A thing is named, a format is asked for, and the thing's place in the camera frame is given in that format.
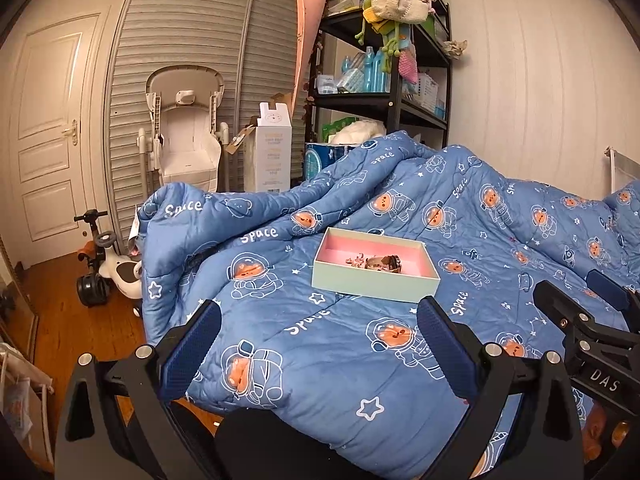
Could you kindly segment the right hand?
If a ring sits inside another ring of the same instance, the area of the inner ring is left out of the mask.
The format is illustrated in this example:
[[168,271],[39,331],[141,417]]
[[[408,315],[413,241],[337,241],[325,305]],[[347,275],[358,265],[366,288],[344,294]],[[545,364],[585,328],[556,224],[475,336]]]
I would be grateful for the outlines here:
[[585,426],[582,427],[582,457],[584,464],[596,460],[605,445],[619,448],[626,435],[631,430],[628,420],[620,419],[608,411],[598,402],[593,402],[587,416]]

